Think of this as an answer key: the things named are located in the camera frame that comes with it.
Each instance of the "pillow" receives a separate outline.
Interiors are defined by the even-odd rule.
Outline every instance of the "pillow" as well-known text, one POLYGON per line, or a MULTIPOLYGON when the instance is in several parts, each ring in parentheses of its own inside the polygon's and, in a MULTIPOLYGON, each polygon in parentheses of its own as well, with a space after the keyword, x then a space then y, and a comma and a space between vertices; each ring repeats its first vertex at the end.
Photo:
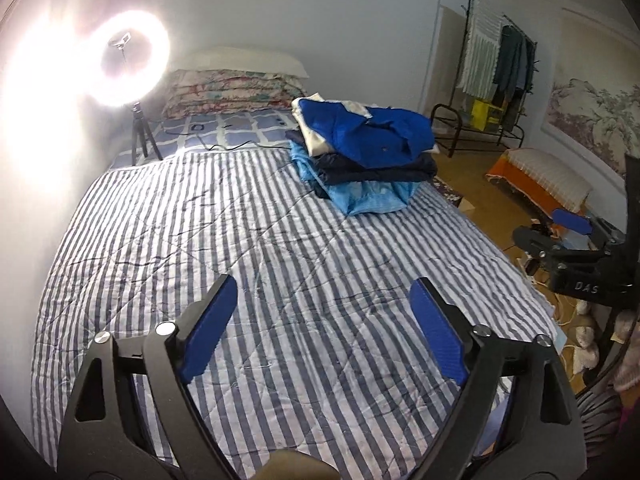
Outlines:
POLYGON ((238 70, 177 70, 166 84, 165 119, 188 115, 289 108, 305 95, 295 76, 238 70))
POLYGON ((507 150, 487 177, 504 178, 549 217, 561 206, 580 212, 592 186, 561 160, 533 148, 507 150))
POLYGON ((307 78, 305 67, 285 52, 216 46, 172 62, 170 70, 240 70, 307 78))

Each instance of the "black cable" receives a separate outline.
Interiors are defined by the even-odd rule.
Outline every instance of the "black cable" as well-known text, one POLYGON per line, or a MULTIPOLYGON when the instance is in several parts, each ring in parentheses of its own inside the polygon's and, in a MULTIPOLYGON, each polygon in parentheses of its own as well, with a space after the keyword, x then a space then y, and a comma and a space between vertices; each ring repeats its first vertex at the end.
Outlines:
POLYGON ((197 132, 194 132, 193 135, 198 137, 198 140, 202 144, 202 147, 205 150, 207 150, 208 152, 212 152, 214 148, 222 148, 226 152, 232 152, 234 150, 237 150, 238 148, 242 148, 243 146, 245 146, 247 144, 254 144, 255 146, 258 146, 258 148, 272 148, 274 150, 290 150, 291 149, 289 146, 265 146, 264 144, 259 144, 258 142, 255 142, 255 140, 247 140, 247 141, 243 142, 242 144, 238 144, 237 146, 234 146, 232 148, 227 148, 226 146, 223 146, 222 144, 213 144, 210 148, 208 148, 207 145, 204 143, 204 140, 202 140, 200 138, 200 135, 197 132))
POLYGON ((202 138, 200 137, 200 134, 198 132, 188 132, 186 134, 174 134, 173 132, 168 132, 167 130, 164 129, 164 124, 162 124, 162 123, 164 123, 164 121, 158 121, 158 123, 160 124, 160 127, 162 128, 162 132, 167 134, 167 135, 171 135, 171 136, 175 136, 175 137, 189 137, 189 136, 195 135, 198 138, 198 140, 200 141, 200 144, 202 144, 202 147, 205 150, 207 150, 208 152, 212 152, 215 148, 221 148, 225 152, 232 152, 233 150, 237 150, 238 148, 242 148, 243 146, 245 146, 247 144, 254 144, 258 148, 271 148, 271 149, 274 149, 274 150, 290 150, 291 149, 289 146, 267 146, 265 144, 259 144, 255 140, 247 140, 247 141, 243 142, 242 144, 238 144, 237 146, 234 146, 232 148, 228 148, 226 146, 223 146, 222 144, 213 144, 211 147, 208 147, 206 145, 206 143, 204 142, 204 140, 202 140, 202 138))

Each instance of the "white wall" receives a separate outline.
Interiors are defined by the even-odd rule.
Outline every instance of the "white wall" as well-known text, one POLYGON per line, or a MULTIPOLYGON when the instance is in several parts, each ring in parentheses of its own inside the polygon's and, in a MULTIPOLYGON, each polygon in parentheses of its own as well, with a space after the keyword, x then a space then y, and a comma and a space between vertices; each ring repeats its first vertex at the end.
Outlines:
MULTIPOLYGON (((10 0, 0 0, 0 15, 10 0)), ((0 31, 0 394, 31 436, 34 324, 50 264, 122 114, 73 95, 67 0, 20 0, 0 31)))
POLYGON ((538 41, 537 58, 540 60, 537 65, 540 72, 534 78, 534 94, 527 97, 528 116, 520 121, 527 132, 526 146, 552 153, 581 174, 594 188, 588 198, 588 207, 624 229, 626 195, 622 179, 578 142, 543 128, 558 61, 562 8, 576 10, 614 28, 637 31, 621 0, 520 0, 513 18, 538 41))
POLYGON ((283 50, 311 91, 417 109, 438 0, 126 1, 158 14, 174 59, 215 44, 283 50))

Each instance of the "metal screw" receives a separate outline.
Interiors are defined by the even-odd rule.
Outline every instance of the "metal screw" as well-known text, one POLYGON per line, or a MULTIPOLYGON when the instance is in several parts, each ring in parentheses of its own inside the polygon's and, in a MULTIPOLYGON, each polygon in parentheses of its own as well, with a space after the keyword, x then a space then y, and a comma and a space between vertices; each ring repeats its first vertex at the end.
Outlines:
POLYGON ((485 325, 476 325, 471 332, 480 337, 489 337, 491 335, 491 329, 485 325))
POLYGON ((169 335, 174 333, 175 329, 176 326, 173 321, 165 321, 164 323, 160 323, 156 326, 156 333, 158 335, 169 335))
POLYGON ((534 341, 545 348, 549 348, 553 344, 551 338, 544 334, 538 334, 534 341))
POLYGON ((106 343, 110 337, 111 337, 111 334, 107 331, 98 332, 94 337, 94 341, 97 342, 98 344, 106 343))

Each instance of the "white pillow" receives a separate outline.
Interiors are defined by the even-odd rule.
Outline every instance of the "white pillow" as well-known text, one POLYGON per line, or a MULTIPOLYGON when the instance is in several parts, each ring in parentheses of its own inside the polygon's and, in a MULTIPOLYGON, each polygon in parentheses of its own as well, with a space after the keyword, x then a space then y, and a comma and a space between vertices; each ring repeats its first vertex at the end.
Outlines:
POLYGON ((170 64, 170 70, 242 70, 309 77, 305 67, 285 52, 215 46, 195 52, 170 64))
POLYGON ((506 151, 507 160, 537 182, 562 207, 577 213, 593 187, 559 158, 533 148, 506 151))

